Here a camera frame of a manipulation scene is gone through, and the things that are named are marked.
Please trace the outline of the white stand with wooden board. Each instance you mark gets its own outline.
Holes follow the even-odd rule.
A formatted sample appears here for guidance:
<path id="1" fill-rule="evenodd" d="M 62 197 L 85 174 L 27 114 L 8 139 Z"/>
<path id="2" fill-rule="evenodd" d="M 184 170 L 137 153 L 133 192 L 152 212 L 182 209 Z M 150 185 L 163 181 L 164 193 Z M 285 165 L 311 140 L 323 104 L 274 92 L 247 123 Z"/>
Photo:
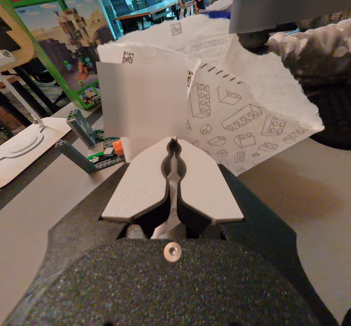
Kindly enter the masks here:
<path id="1" fill-rule="evenodd" d="M 34 46 L 28 34 L 1 5 L 1 19 L 11 28 L 10 37 L 20 46 L 17 52 L 1 49 L 1 73 L 19 67 L 34 55 Z M 22 103 L 34 119 L 34 123 L 0 146 L 0 187 L 3 188 L 18 177 L 35 160 L 71 131 L 65 118 L 41 119 L 35 110 L 1 74 L 0 80 Z"/>

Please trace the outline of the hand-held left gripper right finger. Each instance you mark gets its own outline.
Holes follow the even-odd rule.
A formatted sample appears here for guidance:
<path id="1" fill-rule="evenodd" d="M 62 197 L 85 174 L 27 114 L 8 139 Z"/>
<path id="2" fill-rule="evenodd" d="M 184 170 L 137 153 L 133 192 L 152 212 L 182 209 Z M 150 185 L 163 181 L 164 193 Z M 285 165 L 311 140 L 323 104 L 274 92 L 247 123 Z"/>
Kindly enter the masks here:
<path id="1" fill-rule="evenodd" d="M 186 140 L 176 139 L 177 215 L 187 239 L 198 239 L 214 227 L 244 222 L 225 177 L 214 159 Z"/>

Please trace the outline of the person's right forearm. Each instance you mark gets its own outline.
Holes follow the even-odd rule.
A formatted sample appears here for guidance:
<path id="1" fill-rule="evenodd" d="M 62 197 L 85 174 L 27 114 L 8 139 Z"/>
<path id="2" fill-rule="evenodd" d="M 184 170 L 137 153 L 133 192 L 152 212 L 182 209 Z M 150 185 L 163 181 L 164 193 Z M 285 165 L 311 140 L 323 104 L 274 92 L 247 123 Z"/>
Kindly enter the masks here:
<path id="1" fill-rule="evenodd" d="M 347 13 L 301 21 L 299 32 L 275 33 L 266 45 L 304 87 L 350 85 L 350 11 L 340 12 Z"/>

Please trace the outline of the wooden-edged office desk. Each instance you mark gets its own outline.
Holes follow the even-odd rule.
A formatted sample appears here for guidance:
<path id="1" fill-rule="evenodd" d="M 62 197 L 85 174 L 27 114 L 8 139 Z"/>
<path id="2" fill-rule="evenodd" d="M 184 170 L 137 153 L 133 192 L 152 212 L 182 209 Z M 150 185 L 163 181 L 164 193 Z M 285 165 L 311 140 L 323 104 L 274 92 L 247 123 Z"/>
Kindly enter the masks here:
<path id="1" fill-rule="evenodd" d="M 115 20 L 124 22 L 126 20 L 139 21 L 144 17 L 150 16 L 152 24 L 159 20 L 165 21 L 167 14 L 172 12 L 172 8 L 176 8 L 178 0 L 167 0 L 144 9 L 140 9 L 129 14 L 117 17 Z"/>

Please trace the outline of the torn white printed paper bag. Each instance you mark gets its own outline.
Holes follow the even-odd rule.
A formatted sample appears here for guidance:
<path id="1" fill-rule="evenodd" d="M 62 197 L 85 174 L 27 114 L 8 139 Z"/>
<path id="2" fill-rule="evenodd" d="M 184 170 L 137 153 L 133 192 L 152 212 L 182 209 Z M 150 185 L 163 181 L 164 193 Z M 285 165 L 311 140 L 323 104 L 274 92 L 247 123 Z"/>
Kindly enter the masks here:
<path id="1" fill-rule="evenodd" d="M 256 56 L 228 19 L 195 15 L 98 47 L 107 135 L 130 163 L 183 139 L 235 176 L 323 130 L 318 109 L 274 54 Z"/>

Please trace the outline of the green lego set box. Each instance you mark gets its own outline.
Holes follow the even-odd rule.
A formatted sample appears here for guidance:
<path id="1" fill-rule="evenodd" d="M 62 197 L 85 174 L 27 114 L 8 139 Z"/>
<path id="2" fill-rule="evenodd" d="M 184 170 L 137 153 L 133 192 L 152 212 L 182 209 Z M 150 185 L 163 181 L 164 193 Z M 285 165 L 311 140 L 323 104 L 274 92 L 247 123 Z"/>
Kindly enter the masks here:
<path id="1" fill-rule="evenodd" d="M 97 47 L 113 39 L 99 0 L 1 0 L 29 33 L 36 55 L 72 102 L 100 104 Z"/>

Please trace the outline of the partly built grey lego model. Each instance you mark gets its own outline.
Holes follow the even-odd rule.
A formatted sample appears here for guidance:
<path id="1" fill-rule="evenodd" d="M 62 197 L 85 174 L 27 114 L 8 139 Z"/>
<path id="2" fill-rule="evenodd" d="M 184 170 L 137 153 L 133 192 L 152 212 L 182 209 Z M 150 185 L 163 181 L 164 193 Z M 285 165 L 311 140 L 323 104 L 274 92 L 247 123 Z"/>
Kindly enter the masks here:
<path id="1" fill-rule="evenodd" d="M 64 139 L 58 140 L 55 148 L 87 174 L 125 162 L 120 138 L 106 138 L 104 130 L 93 128 L 78 109 L 69 112 L 66 122 L 86 145 L 87 153 L 82 154 Z"/>

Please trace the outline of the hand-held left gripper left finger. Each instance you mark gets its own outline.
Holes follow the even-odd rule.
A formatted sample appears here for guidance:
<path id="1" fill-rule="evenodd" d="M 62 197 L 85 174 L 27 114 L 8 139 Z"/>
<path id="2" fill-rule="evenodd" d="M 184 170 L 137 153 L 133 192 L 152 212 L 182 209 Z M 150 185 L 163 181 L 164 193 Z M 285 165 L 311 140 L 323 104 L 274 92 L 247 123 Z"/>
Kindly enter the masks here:
<path id="1" fill-rule="evenodd" d="M 173 138 L 165 138 L 138 154 L 127 164 L 101 218 L 139 225 L 147 238 L 151 238 L 170 215 L 168 176 L 173 155 Z"/>

